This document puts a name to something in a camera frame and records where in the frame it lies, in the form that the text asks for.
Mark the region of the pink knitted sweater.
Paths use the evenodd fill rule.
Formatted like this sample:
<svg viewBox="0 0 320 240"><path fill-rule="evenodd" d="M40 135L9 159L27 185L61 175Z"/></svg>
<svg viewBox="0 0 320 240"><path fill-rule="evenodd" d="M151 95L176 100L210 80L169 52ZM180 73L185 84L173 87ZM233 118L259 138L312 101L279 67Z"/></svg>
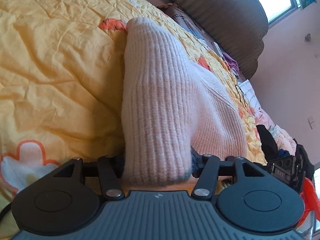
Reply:
<svg viewBox="0 0 320 240"><path fill-rule="evenodd" d="M149 18L127 24L121 122L123 178L166 186L191 175L191 151L245 157L244 128L222 82Z"/></svg>

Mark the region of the black garment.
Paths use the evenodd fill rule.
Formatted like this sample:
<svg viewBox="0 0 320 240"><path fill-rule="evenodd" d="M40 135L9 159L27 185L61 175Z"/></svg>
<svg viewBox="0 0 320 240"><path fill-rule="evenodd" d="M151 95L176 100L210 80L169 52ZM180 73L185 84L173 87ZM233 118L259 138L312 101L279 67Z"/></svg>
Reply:
<svg viewBox="0 0 320 240"><path fill-rule="evenodd" d="M257 131L259 133L261 141L261 149L265 155L267 162L277 159L278 146L272 137L272 134L264 125L257 125Z"/></svg>

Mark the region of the orange plastic bag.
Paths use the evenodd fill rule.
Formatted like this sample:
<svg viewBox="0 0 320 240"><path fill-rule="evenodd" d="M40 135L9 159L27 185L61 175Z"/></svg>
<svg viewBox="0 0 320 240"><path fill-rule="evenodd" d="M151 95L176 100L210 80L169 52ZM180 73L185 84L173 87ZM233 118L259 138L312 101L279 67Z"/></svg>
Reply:
<svg viewBox="0 0 320 240"><path fill-rule="evenodd" d="M320 202L316 194L315 187L309 178L304 178L300 196L304 202L304 212L298 223L301 226L311 211L315 213L315 218L320 219Z"/></svg>

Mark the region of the white patterned pillow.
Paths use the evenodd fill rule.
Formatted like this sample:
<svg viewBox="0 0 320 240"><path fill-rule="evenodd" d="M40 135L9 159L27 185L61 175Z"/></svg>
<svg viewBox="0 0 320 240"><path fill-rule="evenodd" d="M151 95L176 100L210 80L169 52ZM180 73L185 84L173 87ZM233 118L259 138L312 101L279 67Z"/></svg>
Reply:
<svg viewBox="0 0 320 240"><path fill-rule="evenodd" d="M247 100L249 107L255 110L259 110L261 108L260 102L256 97L255 91L249 80L245 80L243 82L238 83L240 89L242 90L245 99Z"/></svg>

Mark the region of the purple cloth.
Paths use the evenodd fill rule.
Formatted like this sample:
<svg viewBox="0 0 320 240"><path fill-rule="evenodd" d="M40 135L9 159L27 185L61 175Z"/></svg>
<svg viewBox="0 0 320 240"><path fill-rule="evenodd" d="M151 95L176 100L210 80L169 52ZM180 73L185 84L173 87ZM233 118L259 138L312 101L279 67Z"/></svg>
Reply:
<svg viewBox="0 0 320 240"><path fill-rule="evenodd" d="M239 77L239 66L238 63L226 52L223 52L223 59L228 64L228 68L237 78Z"/></svg>

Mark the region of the white remote control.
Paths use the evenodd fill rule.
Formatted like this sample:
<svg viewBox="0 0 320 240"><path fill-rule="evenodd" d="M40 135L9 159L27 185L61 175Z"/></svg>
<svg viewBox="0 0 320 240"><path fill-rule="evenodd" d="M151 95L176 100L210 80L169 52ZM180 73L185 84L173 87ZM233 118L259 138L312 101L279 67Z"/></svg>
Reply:
<svg viewBox="0 0 320 240"><path fill-rule="evenodd" d="M219 47L219 45L216 42L213 42L214 51L219 57L223 57L223 53Z"/></svg>

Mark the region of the yellow carrot print quilt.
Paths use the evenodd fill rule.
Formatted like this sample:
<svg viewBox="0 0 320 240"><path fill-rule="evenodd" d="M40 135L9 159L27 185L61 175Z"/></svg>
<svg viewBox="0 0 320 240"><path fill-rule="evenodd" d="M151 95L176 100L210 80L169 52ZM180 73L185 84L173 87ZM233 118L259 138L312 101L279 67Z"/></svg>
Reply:
<svg viewBox="0 0 320 240"><path fill-rule="evenodd" d="M73 157L124 147L126 24L148 17L225 85L247 158L265 164L254 118L221 57L146 0L1 0L1 207Z"/></svg>

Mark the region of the grey scalloped headboard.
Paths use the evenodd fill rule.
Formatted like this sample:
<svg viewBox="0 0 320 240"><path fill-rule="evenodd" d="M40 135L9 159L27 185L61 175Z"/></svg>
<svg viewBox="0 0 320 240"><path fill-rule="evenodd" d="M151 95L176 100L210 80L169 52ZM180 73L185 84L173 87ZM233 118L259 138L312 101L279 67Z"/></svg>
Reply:
<svg viewBox="0 0 320 240"><path fill-rule="evenodd" d="M250 79L258 68L268 20L259 0L171 0L182 7Z"/></svg>

